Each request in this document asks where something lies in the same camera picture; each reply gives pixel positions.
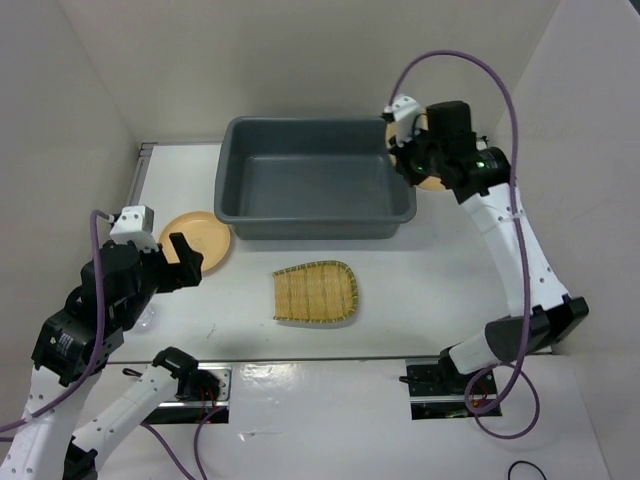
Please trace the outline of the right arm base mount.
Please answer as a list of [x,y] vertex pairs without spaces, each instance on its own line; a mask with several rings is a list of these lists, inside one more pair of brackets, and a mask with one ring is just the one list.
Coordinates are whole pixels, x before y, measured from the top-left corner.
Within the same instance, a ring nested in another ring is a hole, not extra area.
[[399,381],[407,386],[414,421],[473,416],[464,395],[472,374],[461,375],[454,367],[441,365],[430,357],[408,359],[405,364],[406,372]]

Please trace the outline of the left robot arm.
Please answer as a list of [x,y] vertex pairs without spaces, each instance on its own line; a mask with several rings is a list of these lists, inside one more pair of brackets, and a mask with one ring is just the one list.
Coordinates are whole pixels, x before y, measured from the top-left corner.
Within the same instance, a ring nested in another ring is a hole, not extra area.
[[83,427],[85,402],[124,334],[156,294],[195,287],[203,257],[184,235],[162,249],[107,242],[81,270],[80,285],[44,323],[32,353],[31,387],[1,465],[4,479],[95,479],[115,448],[170,395],[184,400],[199,387],[198,362],[167,347],[120,398]]

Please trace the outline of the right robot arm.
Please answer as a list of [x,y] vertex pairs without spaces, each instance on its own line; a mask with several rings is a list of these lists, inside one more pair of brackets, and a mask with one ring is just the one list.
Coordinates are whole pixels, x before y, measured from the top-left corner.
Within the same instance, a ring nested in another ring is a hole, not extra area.
[[389,153],[396,171],[412,186],[435,177],[453,192],[485,241],[506,293],[506,317],[441,352],[441,387],[459,393],[477,371],[566,338],[588,315],[588,304],[572,296],[551,268],[519,190],[510,184],[504,152],[477,138],[469,105],[448,101],[422,107],[398,95],[384,108],[383,118],[395,127]]

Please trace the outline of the yellow bear plate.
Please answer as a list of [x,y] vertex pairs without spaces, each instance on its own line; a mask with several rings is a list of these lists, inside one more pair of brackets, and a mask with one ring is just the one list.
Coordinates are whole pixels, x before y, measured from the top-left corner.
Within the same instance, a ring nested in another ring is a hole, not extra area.
[[[423,111],[421,117],[417,123],[420,128],[427,129],[428,128],[428,120],[426,118],[426,111]],[[385,142],[386,148],[391,147],[391,139],[396,135],[396,124],[395,123],[387,123],[385,130]],[[441,183],[441,180],[437,177],[428,177],[419,185],[417,185],[418,189],[428,191],[428,192],[444,192],[445,187]]]
[[178,260],[169,236],[182,233],[189,246],[203,256],[201,272],[213,271],[227,256],[231,246],[231,231],[213,213],[192,211],[171,220],[162,230],[158,242],[170,263]]

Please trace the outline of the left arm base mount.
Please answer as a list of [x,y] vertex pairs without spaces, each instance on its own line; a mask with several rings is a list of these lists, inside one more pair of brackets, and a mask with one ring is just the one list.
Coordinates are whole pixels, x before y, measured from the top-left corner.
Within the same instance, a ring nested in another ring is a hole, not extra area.
[[177,394],[161,403],[145,422],[151,425],[195,425],[218,408],[206,423],[227,423],[230,375],[228,369],[187,370],[185,378],[178,376]]

